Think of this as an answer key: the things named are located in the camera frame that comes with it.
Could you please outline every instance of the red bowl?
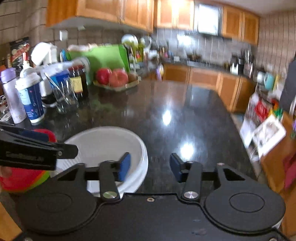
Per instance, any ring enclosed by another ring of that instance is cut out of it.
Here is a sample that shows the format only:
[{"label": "red bowl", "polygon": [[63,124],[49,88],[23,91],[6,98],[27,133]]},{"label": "red bowl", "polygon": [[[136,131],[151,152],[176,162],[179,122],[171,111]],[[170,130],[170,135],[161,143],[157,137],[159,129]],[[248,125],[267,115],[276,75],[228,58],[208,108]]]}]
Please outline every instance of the red bowl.
[{"label": "red bowl", "polygon": [[[50,142],[56,142],[57,139],[53,132],[46,129],[35,129],[34,131],[47,134]],[[31,170],[12,167],[12,174],[9,178],[0,177],[0,185],[3,190],[10,193],[21,193],[30,190],[49,177],[48,171]]]}]

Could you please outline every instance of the water bottle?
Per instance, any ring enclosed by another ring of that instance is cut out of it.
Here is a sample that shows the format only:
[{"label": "water bottle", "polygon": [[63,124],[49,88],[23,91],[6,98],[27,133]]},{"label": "water bottle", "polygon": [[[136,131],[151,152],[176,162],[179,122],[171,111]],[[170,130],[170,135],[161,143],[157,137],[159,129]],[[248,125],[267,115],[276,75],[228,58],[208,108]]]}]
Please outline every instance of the water bottle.
[{"label": "water bottle", "polygon": [[31,123],[37,123],[44,118],[39,82],[38,74],[32,73],[16,80],[15,84]]},{"label": "water bottle", "polygon": [[9,68],[1,72],[1,82],[6,97],[7,105],[11,113],[13,122],[18,124],[26,117],[26,111],[15,88],[16,73],[14,68]]}]

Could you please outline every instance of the blue mug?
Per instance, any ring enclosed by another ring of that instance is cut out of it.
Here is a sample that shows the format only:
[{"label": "blue mug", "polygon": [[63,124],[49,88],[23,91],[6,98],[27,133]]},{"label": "blue mug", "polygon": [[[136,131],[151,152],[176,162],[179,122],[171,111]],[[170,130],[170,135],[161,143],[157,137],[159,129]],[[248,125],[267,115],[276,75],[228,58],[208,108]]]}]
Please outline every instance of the blue mug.
[{"label": "blue mug", "polygon": [[265,77],[264,77],[264,86],[267,90],[273,90],[274,88],[274,81],[275,81],[275,77],[270,74],[270,73],[266,73]]}]

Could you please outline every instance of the white bowl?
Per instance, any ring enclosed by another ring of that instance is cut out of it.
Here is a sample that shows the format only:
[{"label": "white bowl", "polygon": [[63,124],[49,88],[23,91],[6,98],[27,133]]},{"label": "white bowl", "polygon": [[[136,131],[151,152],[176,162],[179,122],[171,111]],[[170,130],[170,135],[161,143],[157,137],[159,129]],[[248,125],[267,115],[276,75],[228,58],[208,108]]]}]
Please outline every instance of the white bowl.
[{"label": "white bowl", "polygon": [[[59,159],[55,175],[81,162],[87,167],[97,167],[103,161],[118,161],[125,152],[129,152],[130,169],[125,180],[117,183],[120,197],[125,192],[137,191],[146,177],[148,170],[146,146],[139,136],[127,129],[113,126],[97,127],[80,132],[65,143],[76,145],[78,155],[75,159]],[[99,196],[99,182],[88,181],[87,190]]]}]

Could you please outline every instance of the metal bolt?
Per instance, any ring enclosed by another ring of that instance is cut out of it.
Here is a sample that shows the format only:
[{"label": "metal bolt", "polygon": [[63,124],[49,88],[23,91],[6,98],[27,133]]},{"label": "metal bolt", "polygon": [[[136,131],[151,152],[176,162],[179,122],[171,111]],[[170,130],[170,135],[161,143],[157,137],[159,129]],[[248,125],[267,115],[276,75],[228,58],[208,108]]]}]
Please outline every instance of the metal bolt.
[{"label": "metal bolt", "polygon": [[184,193],[184,197],[188,199],[195,199],[198,197],[198,194],[196,192],[189,191]]},{"label": "metal bolt", "polygon": [[117,197],[117,193],[113,191],[104,192],[103,197],[107,199],[113,199]]},{"label": "metal bolt", "polygon": [[147,198],[147,201],[148,201],[148,202],[154,202],[155,199],[154,199],[153,197],[148,197],[148,198]]}]

